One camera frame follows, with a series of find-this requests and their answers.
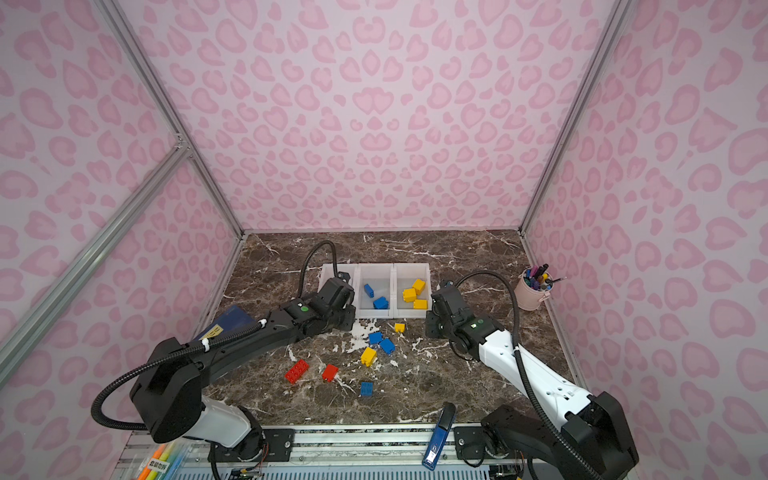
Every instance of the sticker label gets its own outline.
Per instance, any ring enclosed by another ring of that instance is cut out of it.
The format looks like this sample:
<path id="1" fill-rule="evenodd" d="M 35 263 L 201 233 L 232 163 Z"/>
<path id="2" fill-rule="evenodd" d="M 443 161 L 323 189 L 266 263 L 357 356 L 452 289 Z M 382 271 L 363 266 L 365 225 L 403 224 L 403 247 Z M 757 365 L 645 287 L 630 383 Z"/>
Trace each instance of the sticker label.
<path id="1" fill-rule="evenodd" d="M 221 327 L 220 327 L 220 326 L 218 326 L 218 325 L 214 325 L 214 326 L 212 326 L 212 327 L 210 328 L 210 330 L 208 330 L 208 332 L 207 332 L 205 335 L 203 335 L 203 337 L 201 338 L 201 340 L 202 340 L 202 339 L 209 339 L 209 338 L 213 338 L 213 337 L 215 337 L 216 335 L 218 335 L 219 333 L 222 333 L 223 331 L 224 331 L 224 329 L 223 329 L 223 328 L 221 328 Z"/>
<path id="2" fill-rule="evenodd" d="M 168 466 L 170 466 L 170 463 L 163 462 L 162 460 L 158 460 L 157 458 L 153 458 L 149 461 L 149 465 L 147 465 L 147 468 L 150 470 L 154 470 L 158 473 L 165 473 L 168 470 Z"/>

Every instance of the white plastic tray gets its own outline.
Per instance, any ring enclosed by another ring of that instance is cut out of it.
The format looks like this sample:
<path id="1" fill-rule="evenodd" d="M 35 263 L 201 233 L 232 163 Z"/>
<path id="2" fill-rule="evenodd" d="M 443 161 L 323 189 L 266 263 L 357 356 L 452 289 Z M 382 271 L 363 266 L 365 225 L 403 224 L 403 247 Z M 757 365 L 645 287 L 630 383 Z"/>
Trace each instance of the white plastic tray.
<path id="1" fill-rule="evenodd" d="M 412 303 L 402 299 L 402 291 L 411 288 L 420 278 L 426 286 L 419 295 L 432 308 L 432 286 L 430 285 L 428 263 L 340 263 L 339 271 L 350 275 L 349 284 L 355 289 L 352 305 L 356 308 L 355 318 L 425 318 L 427 310 L 415 310 Z M 326 263 L 320 269 L 320 285 L 333 276 L 333 265 Z M 363 286 L 373 288 L 374 296 L 369 297 Z M 373 308 L 373 300 L 385 296 L 389 301 L 387 310 Z"/>

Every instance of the pen holder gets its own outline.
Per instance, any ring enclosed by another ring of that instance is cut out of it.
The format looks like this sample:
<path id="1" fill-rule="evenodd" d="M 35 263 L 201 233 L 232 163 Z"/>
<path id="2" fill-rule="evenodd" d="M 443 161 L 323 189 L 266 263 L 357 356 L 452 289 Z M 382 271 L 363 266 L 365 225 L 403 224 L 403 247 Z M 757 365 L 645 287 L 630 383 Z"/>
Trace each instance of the pen holder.
<path id="1" fill-rule="evenodd" d="M 540 292 L 533 290 L 531 287 L 525 284 L 523 276 L 525 273 L 521 273 L 518 277 L 518 285 L 515 287 L 515 296 L 518 298 L 518 306 L 523 310 L 532 312 L 537 310 L 544 300 L 549 298 L 549 290 Z"/>

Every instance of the brown marble table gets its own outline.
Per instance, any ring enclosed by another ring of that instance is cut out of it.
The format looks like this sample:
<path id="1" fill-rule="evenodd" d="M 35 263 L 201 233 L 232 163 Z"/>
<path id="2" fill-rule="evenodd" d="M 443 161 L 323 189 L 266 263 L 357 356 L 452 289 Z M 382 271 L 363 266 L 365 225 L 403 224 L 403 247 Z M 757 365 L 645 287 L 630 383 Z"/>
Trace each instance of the brown marble table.
<path id="1" fill-rule="evenodd" d="M 237 304 L 254 318 L 296 294 L 298 269 L 312 245 L 330 239 L 339 262 L 429 263 L 432 288 L 488 269 L 514 279 L 528 265 L 517 232 L 429 231 L 391 233 L 273 233 L 248 237 L 219 307 Z M 310 264 L 305 291 L 315 290 L 319 266 L 330 262 L 327 248 Z M 462 286 L 476 311 L 485 311 L 511 329 L 511 303 L 503 286 L 476 277 Z M 502 403 L 534 415 L 528 400 L 499 374 L 479 362 L 457 358 L 446 340 L 426 339 L 424 320 L 408 319 L 405 333 L 395 320 L 358 320 L 351 333 L 334 331 L 274 350 L 230 372 L 206 394 L 254 411 L 262 425 L 431 422 L 444 401 L 456 404 L 457 422 L 477 422 Z M 360 364 L 366 335 L 378 327 L 396 345 L 379 352 L 374 367 Z M 572 379 L 549 315 L 542 307 L 522 312 L 521 341 L 555 372 Z M 310 370 L 296 384 L 283 375 L 297 359 Z M 321 378 L 326 364 L 339 367 L 336 381 Z M 359 395 L 373 382 L 373 397 Z"/>

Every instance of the pink wall panel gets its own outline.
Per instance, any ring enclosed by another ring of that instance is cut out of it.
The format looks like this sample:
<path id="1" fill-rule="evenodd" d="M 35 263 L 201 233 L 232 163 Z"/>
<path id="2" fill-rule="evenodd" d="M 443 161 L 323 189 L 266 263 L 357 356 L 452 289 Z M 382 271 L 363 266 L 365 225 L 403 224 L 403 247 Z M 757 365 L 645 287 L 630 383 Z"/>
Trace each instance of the pink wall panel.
<path id="1" fill-rule="evenodd" d="M 88 0 L 0 6 L 0 343 L 172 138 Z"/>
<path id="2" fill-rule="evenodd" d="M 529 237 L 642 478 L 768 477 L 766 14 L 641 2 Z"/>
<path id="3" fill-rule="evenodd" d="M 192 172 L 182 165 L 0 392 L 0 477 L 111 473 L 127 432 L 99 427 L 91 401 L 157 342 L 189 340 L 235 244 Z M 126 387 L 105 411 L 136 421 Z"/>
<path id="4" fill-rule="evenodd" d="M 518 226 L 612 3 L 121 2 L 258 230 Z"/>

